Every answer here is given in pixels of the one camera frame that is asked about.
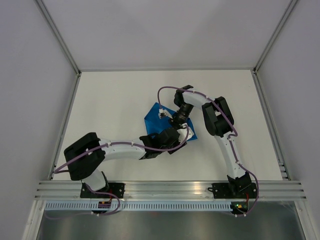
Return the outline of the blue cloth napkin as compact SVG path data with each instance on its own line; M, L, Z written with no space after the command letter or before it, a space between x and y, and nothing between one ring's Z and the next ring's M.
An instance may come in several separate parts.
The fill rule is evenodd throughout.
M164 110L167 110L172 116L176 113L176 111L162 106ZM146 114L144 117L144 123L145 123L145 128L147 134L153 134L153 133L161 133L163 130L172 127L169 123L170 118L165 116L164 118L159 118L159 103L155 102L154 105L151 107L149 112ZM188 141L193 141L197 140L198 137L196 135L196 131L194 128L194 125L191 121L191 119L188 117L187 119L187 124L191 128L193 132L193 136L187 140Z

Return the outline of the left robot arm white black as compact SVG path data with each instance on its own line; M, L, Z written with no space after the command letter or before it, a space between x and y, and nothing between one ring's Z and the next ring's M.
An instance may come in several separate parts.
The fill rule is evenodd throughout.
M63 154L72 181L82 181L98 198L109 193L104 173L98 170L101 163L110 160L154 159L164 152L174 153L187 144L193 136L192 130L166 128L161 133L151 133L131 141L105 140L90 132L68 146Z

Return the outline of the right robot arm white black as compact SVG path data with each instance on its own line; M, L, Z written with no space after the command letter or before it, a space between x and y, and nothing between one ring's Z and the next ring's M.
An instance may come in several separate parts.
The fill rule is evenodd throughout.
M173 127L185 124L193 108L202 110L205 128L216 139L225 161L229 194L235 198L244 194L254 194L256 186L238 156L235 144L238 133L234 128L234 118L226 99L222 96L214 100L209 99L191 85L187 85L176 89L173 102L179 107L169 121Z

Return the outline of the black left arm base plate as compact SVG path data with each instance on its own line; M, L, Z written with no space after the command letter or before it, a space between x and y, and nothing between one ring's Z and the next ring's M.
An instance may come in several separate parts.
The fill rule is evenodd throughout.
M97 190L96 193L94 190L90 190L85 183L82 183L80 198L81 199L103 199L103 198L113 198L110 194L117 196L119 199L124 197L125 193L125 184L120 182L110 182L108 186Z

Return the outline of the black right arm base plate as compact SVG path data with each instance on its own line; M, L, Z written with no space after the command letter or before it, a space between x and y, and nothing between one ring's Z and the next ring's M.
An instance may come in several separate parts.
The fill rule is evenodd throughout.
M255 183L240 191L235 191L230 188L228 183L216 182L212 183L206 190L213 194L214 199L255 199L258 193Z

